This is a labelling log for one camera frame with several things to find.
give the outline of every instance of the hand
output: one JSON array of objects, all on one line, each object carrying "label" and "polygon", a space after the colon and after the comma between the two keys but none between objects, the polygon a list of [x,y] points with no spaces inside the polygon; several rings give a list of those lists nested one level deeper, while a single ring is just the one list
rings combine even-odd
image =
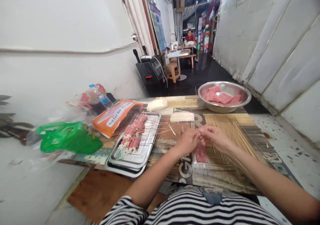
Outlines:
[{"label": "hand", "polygon": [[[200,135],[200,131],[195,128],[189,128],[181,135],[176,146],[173,147],[178,152],[180,158],[188,155],[195,149]],[[201,139],[201,143],[205,145],[204,138]]]},{"label": "hand", "polygon": [[228,154],[232,148],[236,147],[221,128],[204,125],[199,130],[200,139],[210,139],[212,145],[222,153]]}]

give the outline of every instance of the green plastic bag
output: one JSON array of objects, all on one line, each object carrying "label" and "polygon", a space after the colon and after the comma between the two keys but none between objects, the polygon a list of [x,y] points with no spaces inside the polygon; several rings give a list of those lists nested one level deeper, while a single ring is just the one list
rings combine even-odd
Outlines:
[{"label": "green plastic bag", "polygon": [[82,122],[47,123],[37,127],[36,133],[43,137],[40,146],[43,152],[64,149],[89,155],[102,147],[100,139]]}]

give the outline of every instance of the metal bowl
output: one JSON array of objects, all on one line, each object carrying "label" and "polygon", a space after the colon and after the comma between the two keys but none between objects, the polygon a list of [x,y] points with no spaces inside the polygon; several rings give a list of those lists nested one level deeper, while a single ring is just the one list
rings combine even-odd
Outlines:
[{"label": "metal bowl", "polygon": [[[237,104],[237,105],[227,106],[227,105],[215,104],[215,103],[212,103],[212,102],[205,100],[201,94],[203,92],[208,92],[209,88],[214,87],[214,86],[220,86],[221,92],[224,92],[232,97],[234,95],[240,94],[241,95],[240,101],[242,101],[242,103]],[[198,89],[198,95],[203,100],[203,102],[206,104],[208,109],[210,109],[211,111],[217,112],[217,113],[233,112],[238,107],[242,107],[244,105],[247,105],[251,100],[251,93],[249,92],[248,89],[246,89],[245,87],[243,87],[241,85],[238,85],[238,84],[235,84],[232,82],[224,82],[224,81],[207,82],[207,83],[203,84]]]}]

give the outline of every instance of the red shirt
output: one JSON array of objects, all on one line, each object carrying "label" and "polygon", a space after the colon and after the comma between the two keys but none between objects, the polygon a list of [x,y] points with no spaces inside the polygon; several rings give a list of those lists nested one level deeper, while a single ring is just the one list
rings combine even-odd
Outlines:
[{"label": "red shirt", "polygon": [[196,39],[194,38],[194,35],[192,34],[191,37],[188,37],[188,35],[186,36],[186,41],[190,42],[193,41],[194,43],[196,43]]}]

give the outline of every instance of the wall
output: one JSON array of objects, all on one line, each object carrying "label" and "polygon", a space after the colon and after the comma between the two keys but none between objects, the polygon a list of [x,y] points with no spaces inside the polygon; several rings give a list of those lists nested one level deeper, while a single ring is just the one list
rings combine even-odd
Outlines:
[{"label": "wall", "polygon": [[[239,8],[239,1],[247,4],[245,10]],[[273,0],[271,10],[247,17],[252,1],[222,1],[214,58],[274,114],[283,116],[320,148],[316,131],[320,119],[316,95],[320,92],[320,0]],[[255,9],[264,6],[264,0],[255,1]],[[240,19],[243,17],[250,24],[258,19],[262,29],[248,26]]]},{"label": "wall", "polygon": [[[0,94],[12,96],[0,110],[16,113],[16,122],[43,123],[90,83],[100,82],[116,98],[146,96],[132,49],[140,51],[132,43],[121,0],[0,0],[0,17],[7,18],[0,24],[2,50],[6,46],[74,51],[0,52]],[[111,29],[113,24],[118,28]],[[25,34],[24,26],[30,34]],[[15,139],[0,139],[0,224],[44,224],[82,171],[55,164],[34,172],[29,159],[35,154]]]},{"label": "wall", "polygon": [[221,1],[213,58],[236,78],[245,71],[276,1]]},{"label": "wall", "polygon": [[154,2],[156,3],[156,7],[161,12],[162,24],[164,25],[163,26],[164,36],[166,38],[166,42],[170,45],[171,44],[170,35],[172,33],[175,34],[173,6],[172,4],[168,4],[165,0],[154,0]]}]

